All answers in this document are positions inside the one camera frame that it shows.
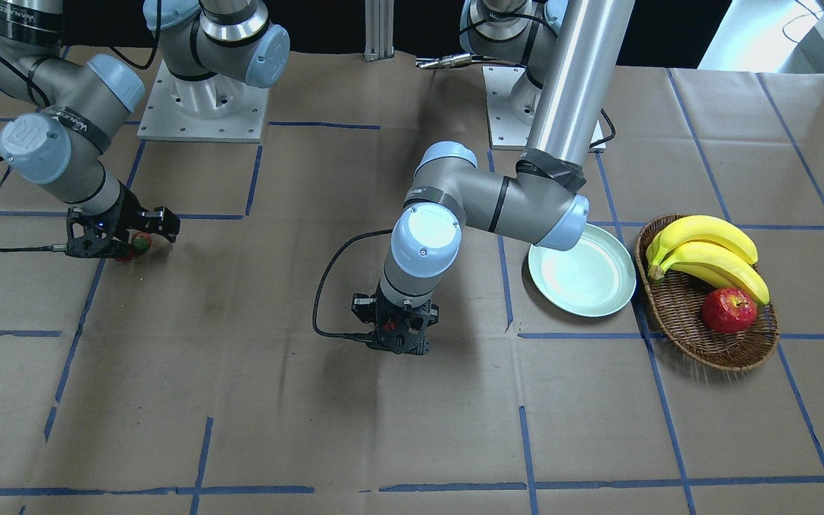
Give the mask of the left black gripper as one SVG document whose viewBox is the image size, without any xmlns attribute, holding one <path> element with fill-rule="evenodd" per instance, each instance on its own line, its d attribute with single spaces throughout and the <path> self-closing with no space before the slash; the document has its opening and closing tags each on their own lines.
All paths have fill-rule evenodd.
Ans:
<svg viewBox="0 0 824 515">
<path fill-rule="evenodd" d="M 353 336 L 367 348 L 412 355 L 425 355 L 431 351 L 426 329 L 439 321 L 439 307 L 431 300 L 412 307 L 408 300 L 399 305 L 390 303 L 379 290 L 373 295 L 356 293 L 353 294 L 352 313 L 361 323 L 373 326 L 366 335 L 356 333 Z M 392 332 L 382 333 L 384 325 L 391 327 Z"/>
</svg>

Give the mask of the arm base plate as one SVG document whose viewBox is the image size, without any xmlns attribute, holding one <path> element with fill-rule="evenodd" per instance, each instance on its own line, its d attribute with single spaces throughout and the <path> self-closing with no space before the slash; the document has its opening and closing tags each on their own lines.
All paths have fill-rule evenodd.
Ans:
<svg viewBox="0 0 824 515">
<path fill-rule="evenodd" d="M 187 82 L 161 62 L 137 136 L 149 141 L 261 141 L 269 90 L 223 75 Z"/>
<path fill-rule="evenodd" d="M 485 66 L 483 76 L 491 149 L 523 150 L 541 90 L 522 67 Z"/>
</svg>

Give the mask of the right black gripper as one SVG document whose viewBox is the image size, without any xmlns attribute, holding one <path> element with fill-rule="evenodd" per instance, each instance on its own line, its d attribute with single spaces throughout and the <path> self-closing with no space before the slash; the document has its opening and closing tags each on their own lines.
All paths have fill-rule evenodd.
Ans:
<svg viewBox="0 0 824 515">
<path fill-rule="evenodd" d="M 115 258 L 130 247 L 135 232 L 160 235 L 170 243 L 180 232 L 180 219 L 165 206 L 146 210 L 131 190 L 119 186 L 110 209 L 85 215 L 79 208 L 67 212 L 66 255 L 73 258 Z"/>
</svg>

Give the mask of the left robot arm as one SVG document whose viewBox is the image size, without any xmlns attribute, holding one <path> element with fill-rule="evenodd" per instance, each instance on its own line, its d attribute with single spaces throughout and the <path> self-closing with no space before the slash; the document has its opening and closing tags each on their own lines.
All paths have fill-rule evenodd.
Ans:
<svg viewBox="0 0 824 515">
<path fill-rule="evenodd" d="M 393 228 L 376 290 L 358 293 L 352 313 L 372 326 L 346 339 L 373 350 L 425 355 L 438 322 L 432 303 L 471 226 L 537 247 L 569 250 L 589 203 L 584 161 L 627 33 L 631 1 L 468 1 L 460 42 L 469 52 L 522 66 L 529 134 L 516 175 L 479 169 L 474 153 L 446 141 L 416 166 Z"/>
</svg>

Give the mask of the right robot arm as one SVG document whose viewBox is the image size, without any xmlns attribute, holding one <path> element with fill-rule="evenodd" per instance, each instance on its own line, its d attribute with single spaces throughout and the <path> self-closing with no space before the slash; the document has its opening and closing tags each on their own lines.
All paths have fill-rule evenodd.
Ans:
<svg viewBox="0 0 824 515">
<path fill-rule="evenodd" d="M 171 98 L 191 120 L 222 120 L 250 90 L 285 71 L 287 29 L 262 1 L 146 1 L 143 14 L 171 76 Z M 83 64 L 63 59 L 60 1 L 0 1 L 0 92 L 29 102 L 0 133 L 0 161 L 68 206 L 67 241 L 46 251 L 133 260 L 151 235 L 174 242 L 180 219 L 148 210 L 106 170 L 102 155 L 146 86 L 118 52 Z"/>
</svg>

